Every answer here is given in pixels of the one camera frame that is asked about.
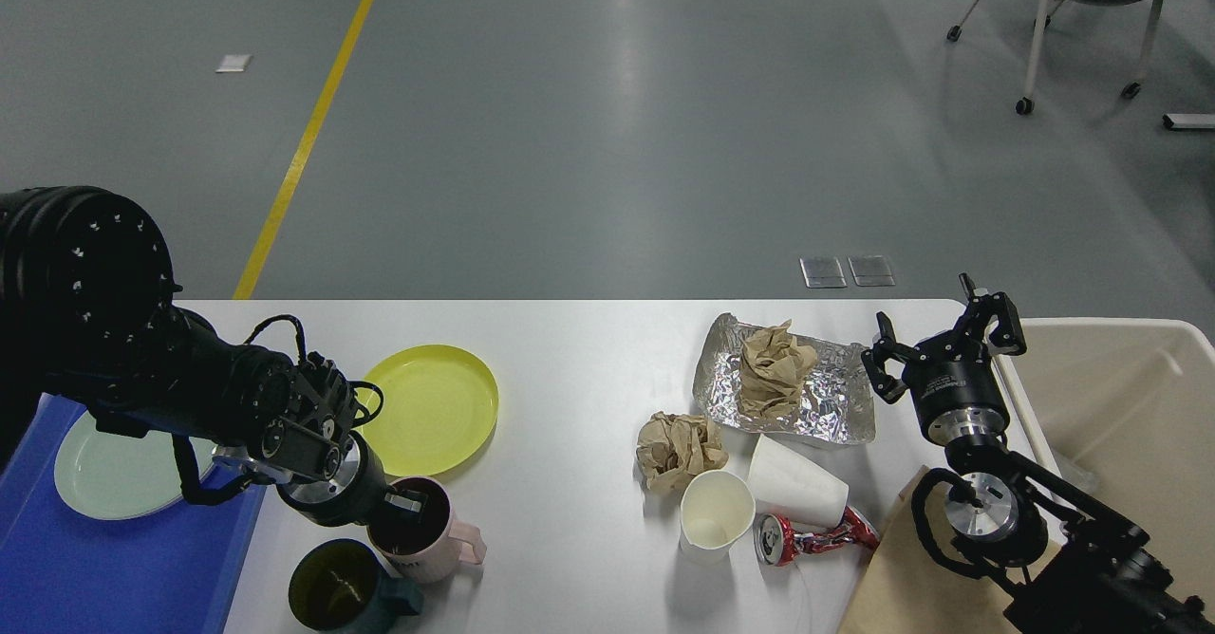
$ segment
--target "cable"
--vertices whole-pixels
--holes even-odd
[[[806,573],[802,572],[802,561],[793,561],[793,570],[797,571],[797,577],[802,582],[802,599],[797,600],[797,619],[793,622],[793,627],[790,630],[808,632],[810,630],[810,623],[807,622],[807,613],[814,610],[814,601],[812,596],[814,589],[810,588],[810,583],[807,581]]]
[[[369,389],[372,392],[375,394],[377,397],[380,397],[379,403],[375,404],[375,411],[374,412],[368,412],[367,406],[362,406],[357,398],[355,400],[355,403],[358,404],[358,406],[355,407],[355,413],[357,414],[358,412],[362,412],[363,417],[358,418],[356,415],[356,418],[351,423],[351,425],[354,428],[361,428],[361,426],[367,425],[368,423],[375,420],[375,417],[378,417],[378,414],[380,414],[380,412],[384,409],[384,391],[383,391],[383,389],[379,389],[378,384],[367,383],[366,380],[351,380],[350,381],[350,386],[354,387],[354,389],[358,389],[358,387]]]
[[[232,499],[239,492],[244,492],[249,485],[267,483],[261,475],[245,472],[219,489],[207,489],[198,482],[198,462],[194,460],[194,448],[190,445],[190,438],[181,435],[173,436],[173,458],[177,462],[177,475],[181,477],[181,498],[188,504],[204,506],[216,506]]]
[[[966,492],[968,489],[970,497],[974,497],[974,488],[951,470],[945,470],[942,466],[934,466],[934,469],[923,474],[923,477],[920,479],[920,483],[916,485],[915,491],[911,492],[911,519],[915,521],[916,537],[920,538],[920,544],[923,547],[923,550],[928,551],[928,556],[932,557],[933,562],[937,565],[971,579],[989,577],[990,570],[988,568],[971,562],[957,561],[946,556],[945,553],[940,550],[940,545],[937,544],[937,539],[933,538],[932,526],[928,525],[928,514],[925,511],[925,505],[928,502],[928,494],[932,493],[932,488],[942,482],[950,483],[960,492]]]
[[[290,322],[290,324],[295,327],[295,349],[299,350],[300,366],[306,364],[307,352],[304,350],[304,323],[300,323],[300,319],[295,318],[294,315],[275,315],[275,317],[270,317],[264,319],[264,322],[258,323],[258,326],[253,328],[248,339],[245,339],[244,345],[252,344],[259,335],[261,335],[261,330],[270,328],[271,323],[277,323],[279,319],[286,319],[286,322]]]

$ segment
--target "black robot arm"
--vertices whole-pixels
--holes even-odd
[[[0,384],[13,414],[12,445],[38,395],[86,406],[98,430],[174,436],[183,497],[215,504],[252,483],[321,525],[412,514],[355,431],[383,394],[349,381],[307,352],[299,319],[266,319],[230,345],[200,315],[174,306],[164,237],[135,202],[100,188],[23,189],[0,196]],[[295,327],[296,356],[253,344],[270,323]],[[375,411],[356,387],[377,396]],[[187,436],[216,443],[239,475],[221,489],[198,483]]]
[[[886,402],[911,392],[921,434],[944,447],[953,469],[929,470],[912,492],[916,533],[928,555],[963,577],[998,583],[1012,596],[1005,617],[1027,634],[1215,634],[1198,596],[1181,602],[1165,594],[1172,577],[1145,550],[1142,528],[1007,449],[1008,412],[990,362],[994,353],[1025,352],[1021,319],[1005,293],[977,289],[967,274],[961,281],[967,306],[954,328],[909,347],[877,313],[877,340],[863,355]],[[902,379],[886,373],[891,358],[904,364]],[[932,534],[927,499],[937,485],[949,486],[950,543],[965,560],[946,556]],[[1030,578],[1028,566],[1047,544],[1041,511],[1063,522],[1068,540]],[[1021,568],[1022,582],[1007,577],[1010,568]]]

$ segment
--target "aluminum foil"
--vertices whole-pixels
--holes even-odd
[[[734,315],[720,315],[708,328],[691,386],[691,396],[708,418],[746,432],[799,435],[815,447],[872,442],[874,392],[860,363],[865,346],[857,343],[837,345],[795,335],[799,345],[812,345],[819,353],[819,364],[802,389],[802,408],[781,419],[752,419],[739,413],[742,340],[756,330],[759,327],[739,323]]]

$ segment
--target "pink mug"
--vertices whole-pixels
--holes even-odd
[[[367,526],[367,538],[402,577],[429,584],[447,577],[462,562],[481,565],[485,561],[481,531],[456,519],[451,496],[437,480],[401,477],[392,481],[392,487],[426,497],[417,522],[373,521]]]

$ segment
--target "trash bin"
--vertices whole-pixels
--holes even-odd
[[[1046,442],[1151,536],[1177,599],[1215,600],[1215,349],[1180,319],[1022,319],[1013,360]]]

